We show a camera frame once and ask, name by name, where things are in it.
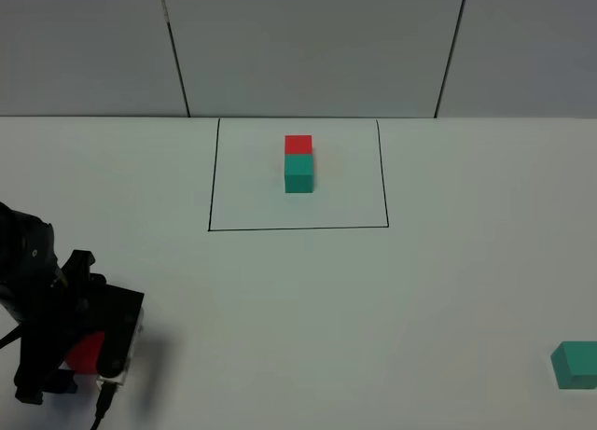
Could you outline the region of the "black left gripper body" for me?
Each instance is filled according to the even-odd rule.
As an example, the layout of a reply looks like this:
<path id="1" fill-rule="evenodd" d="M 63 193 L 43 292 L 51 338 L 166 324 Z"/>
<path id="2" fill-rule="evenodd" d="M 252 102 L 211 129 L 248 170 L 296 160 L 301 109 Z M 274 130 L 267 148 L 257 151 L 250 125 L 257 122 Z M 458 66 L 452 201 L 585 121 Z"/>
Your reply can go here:
<path id="1" fill-rule="evenodd" d="M 55 258 L 19 279 L 18 304 L 22 335 L 35 343 L 47 343 L 66 354 L 90 334 L 90 291 L 106 284 L 90 271 L 92 252 L 75 250 L 59 266 Z"/>

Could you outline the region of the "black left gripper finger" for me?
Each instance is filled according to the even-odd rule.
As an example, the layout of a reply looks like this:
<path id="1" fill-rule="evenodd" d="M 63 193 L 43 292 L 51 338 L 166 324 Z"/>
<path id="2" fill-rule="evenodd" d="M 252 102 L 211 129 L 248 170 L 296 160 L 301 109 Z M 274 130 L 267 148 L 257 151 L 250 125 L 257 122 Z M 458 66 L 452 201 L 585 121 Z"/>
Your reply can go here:
<path id="1" fill-rule="evenodd" d="M 68 351 L 65 338 L 23 336 L 20 363 L 15 374 L 15 397 L 22 403 L 41 405 L 46 381 L 60 369 Z"/>
<path id="2" fill-rule="evenodd" d="M 75 374 L 72 369 L 56 370 L 46 381 L 46 392 L 56 395 L 75 394 L 77 392 Z"/>

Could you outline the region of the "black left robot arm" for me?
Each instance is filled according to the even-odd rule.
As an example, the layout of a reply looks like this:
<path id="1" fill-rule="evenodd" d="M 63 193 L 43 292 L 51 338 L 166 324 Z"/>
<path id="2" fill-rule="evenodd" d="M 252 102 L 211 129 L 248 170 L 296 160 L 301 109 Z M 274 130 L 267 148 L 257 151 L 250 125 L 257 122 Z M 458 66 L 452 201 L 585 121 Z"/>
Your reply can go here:
<path id="1" fill-rule="evenodd" d="M 1 205 L 1 305 L 17 323 L 1 338 L 1 346 L 21 342 L 15 397 L 40 405 L 44 393 L 75 393 L 75 372 L 61 364 L 90 334 L 90 304 L 58 265 L 53 227 L 5 204 Z"/>

